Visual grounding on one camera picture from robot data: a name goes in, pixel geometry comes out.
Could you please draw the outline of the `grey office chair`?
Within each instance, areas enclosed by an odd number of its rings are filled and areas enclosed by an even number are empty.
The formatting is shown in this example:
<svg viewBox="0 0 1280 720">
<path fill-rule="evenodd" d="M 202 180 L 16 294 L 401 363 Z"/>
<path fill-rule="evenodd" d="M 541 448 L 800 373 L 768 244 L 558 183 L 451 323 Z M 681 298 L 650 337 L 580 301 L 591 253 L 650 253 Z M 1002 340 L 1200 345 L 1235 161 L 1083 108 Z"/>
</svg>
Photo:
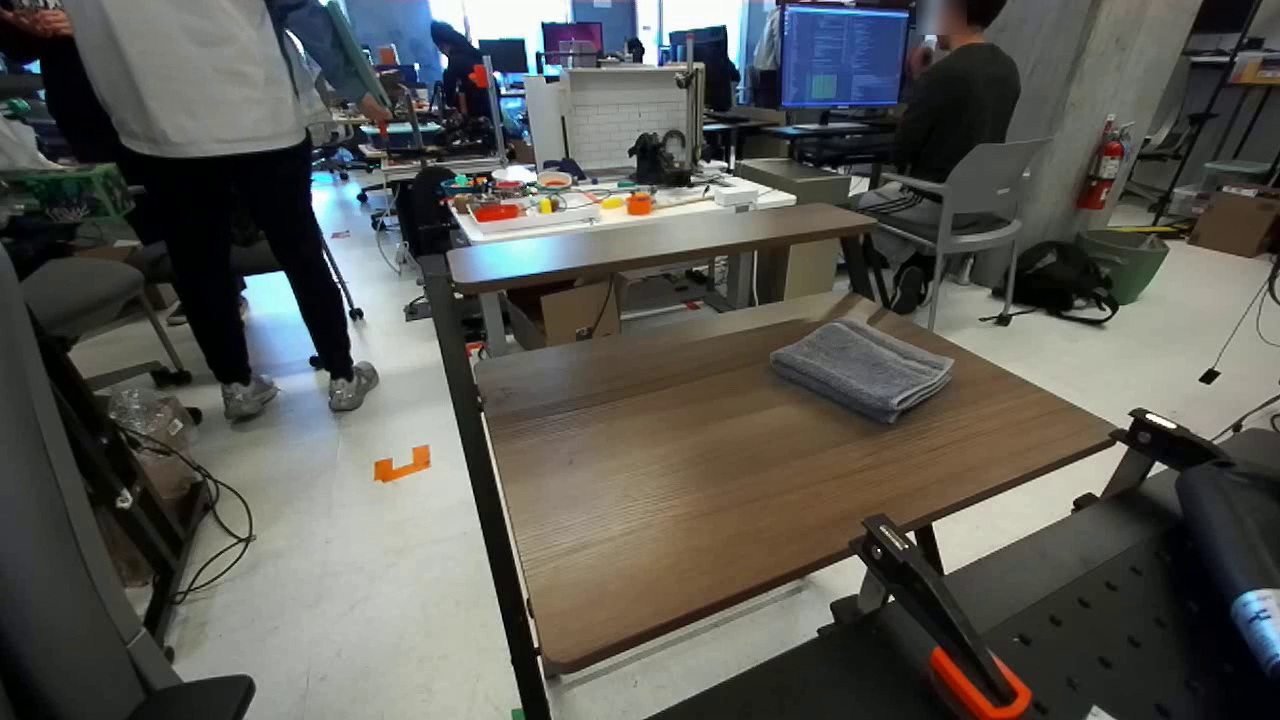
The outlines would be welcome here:
<svg viewBox="0 0 1280 720">
<path fill-rule="evenodd" d="M 931 220 L 900 214 L 882 214 L 878 227 L 918 244 L 928 261 L 928 309 L 939 309 L 939 280 L 951 256 L 1005 253 L 1016 261 L 1024 242 L 1024 195 L 1037 175 L 1037 146 L 975 146 L 945 183 L 900 175 L 900 190 L 931 207 Z"/>
</svg>

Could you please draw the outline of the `grey chair at left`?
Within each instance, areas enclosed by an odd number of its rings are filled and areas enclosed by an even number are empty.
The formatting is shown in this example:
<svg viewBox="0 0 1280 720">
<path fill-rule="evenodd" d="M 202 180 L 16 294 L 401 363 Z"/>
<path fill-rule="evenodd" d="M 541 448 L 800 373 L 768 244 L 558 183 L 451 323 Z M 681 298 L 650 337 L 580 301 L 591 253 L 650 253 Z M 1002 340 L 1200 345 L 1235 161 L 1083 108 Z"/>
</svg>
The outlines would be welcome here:
<svg viewBox="0 0 1280 720">
<path fill-rule="evenodd" d="M 16 269 L 0 256 L 6 720 L 249 720 L 254 675 L 180 680 L 112 574 Z"/>
</svg>

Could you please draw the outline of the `black clamp at right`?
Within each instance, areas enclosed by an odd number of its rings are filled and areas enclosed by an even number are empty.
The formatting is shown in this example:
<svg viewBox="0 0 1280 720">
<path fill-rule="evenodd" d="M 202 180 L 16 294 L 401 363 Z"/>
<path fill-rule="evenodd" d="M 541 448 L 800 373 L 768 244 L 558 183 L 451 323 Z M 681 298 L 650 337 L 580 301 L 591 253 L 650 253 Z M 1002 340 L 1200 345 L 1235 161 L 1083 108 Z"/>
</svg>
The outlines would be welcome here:
<svg viewBox="0 0 1280 720">
<path fill-rule="evenodd" d="M 1118 433 L 1118 444 L 1123 448 L 1119 466 L 1102 494 L 1073 500 L 1078 512 L 1090 512 L 1091 506 L 1123 506 L 1172 517 L 1172 482 L 1182 471 L 1200 466 L 1228 468 L 1228 452 L 1222 444 L 1167 416 L 1156 416 L 1152 409 L 1131 409 L 1128 429 Z"/>
</svg>

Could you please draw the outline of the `seated person dark shirt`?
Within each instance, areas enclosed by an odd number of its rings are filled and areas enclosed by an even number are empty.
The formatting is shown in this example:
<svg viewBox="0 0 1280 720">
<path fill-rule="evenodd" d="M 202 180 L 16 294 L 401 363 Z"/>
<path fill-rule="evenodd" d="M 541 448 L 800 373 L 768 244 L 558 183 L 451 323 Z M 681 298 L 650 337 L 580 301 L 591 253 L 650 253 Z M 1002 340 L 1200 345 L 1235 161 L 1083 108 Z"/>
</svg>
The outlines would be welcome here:
<svg viewBox="0 0 1280 720">
<path fill-rule="evenodd" d="M 939 0 L 938 46 L 913 58 L 913 93 L 893 140 L 900 175 L 945 183 L 975 146 L 1005 146 L 1019 69 L 989 36 L 1007 0 Z"/>
</svg>

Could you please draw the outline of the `grey towel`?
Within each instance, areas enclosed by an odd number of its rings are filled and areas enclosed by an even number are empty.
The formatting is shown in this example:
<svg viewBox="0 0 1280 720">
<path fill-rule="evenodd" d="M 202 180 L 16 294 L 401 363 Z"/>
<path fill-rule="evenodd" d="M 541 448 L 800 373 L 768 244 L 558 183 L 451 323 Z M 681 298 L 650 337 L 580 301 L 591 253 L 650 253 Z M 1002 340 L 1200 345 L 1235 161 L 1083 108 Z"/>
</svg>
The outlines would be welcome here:
<svg viewBox="0 0 1280 720">
<path fill-rule="evenodd" d="M 829 320 L 775 350 L 768 367 L 865 420 L 895 425 L 949 390 L 956 360 L 859 320 Z"/>
</svg>

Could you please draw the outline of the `blue computer monitor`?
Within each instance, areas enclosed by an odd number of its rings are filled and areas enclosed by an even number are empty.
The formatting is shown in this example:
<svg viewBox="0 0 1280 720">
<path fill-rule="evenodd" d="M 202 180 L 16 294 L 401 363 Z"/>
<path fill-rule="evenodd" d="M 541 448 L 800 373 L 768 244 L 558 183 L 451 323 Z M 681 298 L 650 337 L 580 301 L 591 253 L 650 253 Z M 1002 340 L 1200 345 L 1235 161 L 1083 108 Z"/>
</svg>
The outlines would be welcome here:
<svg viewBox="0 0 1280 720">
<path fill-rule="evenodd" d="M 882 114 L 904 89 L 910 11 L 787 3 L 782 49 L 787 114 Z"/>
</svg>

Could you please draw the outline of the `black headset object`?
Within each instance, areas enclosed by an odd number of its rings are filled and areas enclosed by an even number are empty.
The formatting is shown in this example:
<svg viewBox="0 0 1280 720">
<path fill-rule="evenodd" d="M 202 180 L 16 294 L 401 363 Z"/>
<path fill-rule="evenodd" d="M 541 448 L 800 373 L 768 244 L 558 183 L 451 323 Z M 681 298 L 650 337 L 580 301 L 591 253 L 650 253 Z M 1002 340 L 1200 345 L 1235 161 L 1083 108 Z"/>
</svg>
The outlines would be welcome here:
<svg viewBox="0 0 1280 720">
<path fill-rule="evenodd" d="M 656 183 L 656 190 L 687 190 L 687 138 L 681 129 L 669 131 L 641 131 L 627 150 L 634 156 L 634 180 Z"/>
</svg>

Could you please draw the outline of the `black backpack on floor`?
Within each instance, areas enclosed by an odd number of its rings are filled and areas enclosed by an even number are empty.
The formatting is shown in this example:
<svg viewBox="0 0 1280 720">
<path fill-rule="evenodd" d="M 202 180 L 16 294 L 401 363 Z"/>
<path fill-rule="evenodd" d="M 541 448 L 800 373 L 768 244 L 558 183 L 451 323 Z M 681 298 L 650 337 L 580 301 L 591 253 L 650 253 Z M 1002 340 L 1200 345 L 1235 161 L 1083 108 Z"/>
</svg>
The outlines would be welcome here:
<svg viewBox="0 0 1280 720">
<path fill-rule="evenodd" d="M 1068 242 L 1043 242 L 1024 249 L 1007 263 L 1002 298 L 1007 298 L 1019 309 L 1037 309 L 1083 327 L 1106 327 L 1119 314 L 1119 301 L 1106 269 L 1079 244 Z"/>
</svg>

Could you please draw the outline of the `orange floor tape marker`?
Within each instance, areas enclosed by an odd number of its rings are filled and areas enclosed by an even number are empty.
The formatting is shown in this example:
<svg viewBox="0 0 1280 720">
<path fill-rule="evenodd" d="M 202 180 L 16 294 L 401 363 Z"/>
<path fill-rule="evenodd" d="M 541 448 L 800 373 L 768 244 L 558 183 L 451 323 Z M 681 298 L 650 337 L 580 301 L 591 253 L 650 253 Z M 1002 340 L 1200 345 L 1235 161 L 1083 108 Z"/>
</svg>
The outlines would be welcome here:
<svg viewBox="0 0 1280 720">
<path fill-rule="evenodd" d="M 395 482 L 409 482 L 417 471 L 427 471 L 434 468 L 434 448 L 427 444 L 417 444 L 409 458 L 385 458 L 371 466 L 371 482 L 375 484 L 395 484 Z"/>
</svg>

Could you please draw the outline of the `white whiteboard panel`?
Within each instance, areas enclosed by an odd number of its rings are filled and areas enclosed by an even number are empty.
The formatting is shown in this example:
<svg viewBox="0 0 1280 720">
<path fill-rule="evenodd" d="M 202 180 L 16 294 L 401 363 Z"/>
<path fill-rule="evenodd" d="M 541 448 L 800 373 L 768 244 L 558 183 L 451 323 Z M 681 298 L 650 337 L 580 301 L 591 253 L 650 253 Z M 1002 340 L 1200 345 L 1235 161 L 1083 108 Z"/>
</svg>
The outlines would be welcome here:
<svg viewBox="0 0 1280 720">
<path fill-rule="evenodd" d="M 704 140 L 701 63 L 608 63 L 567 69 L 523 85 L 535 161 L 575 161 L 584 174 L 627 169 L 644 138 L 685 138 L 685 156 Z"/>
</svg>

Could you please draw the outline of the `red fire extinguisher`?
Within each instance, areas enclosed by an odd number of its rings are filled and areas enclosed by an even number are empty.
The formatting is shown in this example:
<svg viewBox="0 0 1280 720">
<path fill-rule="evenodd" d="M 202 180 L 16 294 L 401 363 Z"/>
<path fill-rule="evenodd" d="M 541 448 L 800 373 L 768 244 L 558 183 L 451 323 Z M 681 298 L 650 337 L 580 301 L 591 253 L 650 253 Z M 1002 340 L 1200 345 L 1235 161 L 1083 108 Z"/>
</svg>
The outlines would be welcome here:
<svg viewBox="0 0 1280 720">
<path fill-rule="evenodd" d="M 1078 207 L 1079 214 L 1102 214 L 1119 180 L 1119 169 L 1123 169 L 1123 129 L 1118 116 L 1106 120 L 1106 138 L 1091 152 L 1091 163 L 1083 174 L 1083 183 L 1079 183 L 1079 195 L 1078 195 Z"/>
</svg>

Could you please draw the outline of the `black orange clamp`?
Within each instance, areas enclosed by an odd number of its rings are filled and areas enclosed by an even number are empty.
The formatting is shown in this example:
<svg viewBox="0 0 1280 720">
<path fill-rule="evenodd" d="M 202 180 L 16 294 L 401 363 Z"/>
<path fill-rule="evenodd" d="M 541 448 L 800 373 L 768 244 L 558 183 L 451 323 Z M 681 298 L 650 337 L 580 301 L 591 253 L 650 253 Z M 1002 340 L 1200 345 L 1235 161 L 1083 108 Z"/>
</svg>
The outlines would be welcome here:
<svg viewBox="0 0 1280 720">
<path fill-rule="evenodd" d="M 1034 689 L 1014 671 L 973 627 L 945 576 L 924 561 L 924 547 L 888 517 L 865 521 L 865 617 L 895 599 L 931 642 L 924 668 L 931 689 L 962 720 L 1027 720 Z"/>
</svg>

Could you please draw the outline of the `cardboard box under table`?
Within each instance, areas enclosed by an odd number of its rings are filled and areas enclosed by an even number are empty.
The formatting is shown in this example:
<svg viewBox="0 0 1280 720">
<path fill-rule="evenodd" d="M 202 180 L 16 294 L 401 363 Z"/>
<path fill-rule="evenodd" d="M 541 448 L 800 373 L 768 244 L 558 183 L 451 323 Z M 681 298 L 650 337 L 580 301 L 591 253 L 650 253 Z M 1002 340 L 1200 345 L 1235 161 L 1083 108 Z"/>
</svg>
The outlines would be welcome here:
<svg viewBox="0 0 1280 720">
<path fill-rule="evenodd" d="M 575 345 L 619 327 L 615 284 L 529 284 L 510 294 L 512 331 L 523 350 Z"/>
</svg>

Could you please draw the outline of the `cardboard box far right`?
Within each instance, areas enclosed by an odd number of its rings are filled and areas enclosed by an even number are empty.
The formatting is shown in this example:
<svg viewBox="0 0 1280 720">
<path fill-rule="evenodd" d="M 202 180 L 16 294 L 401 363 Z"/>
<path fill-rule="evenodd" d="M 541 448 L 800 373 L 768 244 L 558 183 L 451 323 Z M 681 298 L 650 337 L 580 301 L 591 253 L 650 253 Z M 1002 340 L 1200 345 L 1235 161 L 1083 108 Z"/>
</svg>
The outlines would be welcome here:
<svg viewBox="0 0 1280 720">
<path fill-rule="evenodd" d="M 1278 195 L 1215 191 L 1194 227 L 1194 242 L 1228 256 L 1259 256 L 1271 249 L 1271 226 L 1280 220 Z"/>
</svg>

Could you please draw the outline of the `green basket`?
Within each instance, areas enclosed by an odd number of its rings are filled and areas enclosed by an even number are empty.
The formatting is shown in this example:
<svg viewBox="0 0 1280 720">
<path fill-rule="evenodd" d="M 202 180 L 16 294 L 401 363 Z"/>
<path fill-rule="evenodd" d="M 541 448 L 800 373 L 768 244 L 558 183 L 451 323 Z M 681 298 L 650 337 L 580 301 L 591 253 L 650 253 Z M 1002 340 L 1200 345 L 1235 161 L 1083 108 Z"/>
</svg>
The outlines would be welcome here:
<svg viewBox="0 0 1280 720">
<path fill-rule="evenodd" d="M 1102 263 L 1119 305 L 1138 305 L 1167 261 L 1167 244 L 1141 234 L 1090 234 L 1079 249 Z"/>
</svg>

